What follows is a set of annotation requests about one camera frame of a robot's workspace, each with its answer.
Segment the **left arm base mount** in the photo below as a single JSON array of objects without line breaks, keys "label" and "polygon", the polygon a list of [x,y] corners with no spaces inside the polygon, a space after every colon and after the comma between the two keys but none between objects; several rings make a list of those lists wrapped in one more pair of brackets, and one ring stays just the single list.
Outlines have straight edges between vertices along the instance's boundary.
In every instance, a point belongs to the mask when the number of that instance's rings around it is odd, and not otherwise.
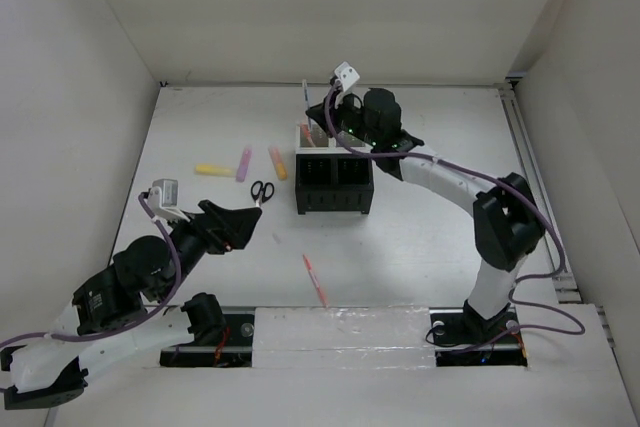
[{"label": "left arm base mount", "polygon": [[187,343],[163,349],[164,368],[249,368],[252,366],[255,307],[223,307],[226,327],[206,343]]}]

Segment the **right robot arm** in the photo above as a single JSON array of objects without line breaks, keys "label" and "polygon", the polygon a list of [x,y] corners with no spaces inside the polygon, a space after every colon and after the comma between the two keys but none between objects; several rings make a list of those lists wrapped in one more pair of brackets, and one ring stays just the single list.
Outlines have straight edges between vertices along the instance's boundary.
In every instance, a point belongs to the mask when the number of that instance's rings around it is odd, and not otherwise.
[{"label": "right robot arm", "polygon": [[435,151],[403,129],[401,107],[384,88],[371,88],[362,98],[331,92],[305,114],[331,137],[345,132],[370,146],[368,157],[383,172],[426,188],[471,216],[481,265],[460,323],[471,341],[495,336],[520,268],[545,233],[532,211],[527,181],[516,173],[490,181],[446,167]]}]

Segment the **red pen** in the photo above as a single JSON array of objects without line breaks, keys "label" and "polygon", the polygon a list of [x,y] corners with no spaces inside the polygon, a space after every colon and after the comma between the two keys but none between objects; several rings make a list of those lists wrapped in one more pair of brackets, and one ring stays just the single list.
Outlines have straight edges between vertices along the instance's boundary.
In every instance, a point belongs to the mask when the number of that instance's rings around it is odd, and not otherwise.
[{"label": "red pen", "polygon": [[312,282],[312,284],[314,286],[314,289],[315,289],[315,291],[317,293],[317,296],[319,298],[319,301],[320,301],[321,305],[324,308],[327,308],[328,307],[328,300],[327,300],[326,294],[325,294],[324,290],[322,289],[322,287],[321,287],[321,285],[319,283],[319,280],[318,280],[318,278],[317,278],[317,276],[315,274],[315,271],[314,271],[313,266],[312,266],[312,264],[310,262],[310,259],[305,254],[302,255],[302,258],[303,258],[303,262],[304,262],[305,268],[306,268],[306,270],[308,272],[308,275],[309,275],[309,277],[311,279],[311,282]]},{"label": "red pen", "polygon": [[316,144],[313,140],[311,131],[307,130],[305,123],[298,125],[299,127],[299,147],[300,148],[315,148]]}]

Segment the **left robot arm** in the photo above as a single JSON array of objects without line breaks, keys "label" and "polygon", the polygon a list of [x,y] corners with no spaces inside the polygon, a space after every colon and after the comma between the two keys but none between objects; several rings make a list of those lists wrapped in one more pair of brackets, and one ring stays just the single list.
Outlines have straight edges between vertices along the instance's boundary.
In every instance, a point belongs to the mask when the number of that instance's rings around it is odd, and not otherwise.
[{"label": "left robot arm", "polygon": [[168,305],[205,255],[224,255],[249,243],[262,215],[258,206],[224,209],[202,200],[187,213],[173,202],[139,197],[158,227],[114,255],[86,280],[52,328],[34,337],[5,341],[1,369],[7,410],[49,409],[79,397],[115,363],[135,354],[183,344],[223,347],[230,337],[213,294],[198,293]]}]

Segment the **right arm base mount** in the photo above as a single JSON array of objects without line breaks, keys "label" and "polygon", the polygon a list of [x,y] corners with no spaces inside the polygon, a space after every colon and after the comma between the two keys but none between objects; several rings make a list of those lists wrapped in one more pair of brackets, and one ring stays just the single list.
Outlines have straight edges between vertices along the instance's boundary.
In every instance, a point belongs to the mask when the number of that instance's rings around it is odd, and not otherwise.
[{"label": "right arm base mount", "polygon": [[519,333],[508,333],[488,343],[518,323],[513,307],[489,323],[473,319],[463,308],[432,309],[429,318],[425,341],[434,347],[437,367],[528,366]]}]

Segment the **blue highlighter pen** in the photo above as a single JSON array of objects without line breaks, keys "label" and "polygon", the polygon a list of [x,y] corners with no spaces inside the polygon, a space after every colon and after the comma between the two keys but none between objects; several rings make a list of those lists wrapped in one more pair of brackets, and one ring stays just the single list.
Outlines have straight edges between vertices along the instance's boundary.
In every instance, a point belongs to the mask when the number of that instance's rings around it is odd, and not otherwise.
[{"label": "blue highlighter pen", "polygon": [[[303,98],[304,98],[304,107],[306,112],[311,107],[307,79],[303,79],[301,85],[302,85]],[[305,115],[306,115],[305,122],[306,122],[307,130],[310,132],[312,128],[312,119],[307,114]]]}]

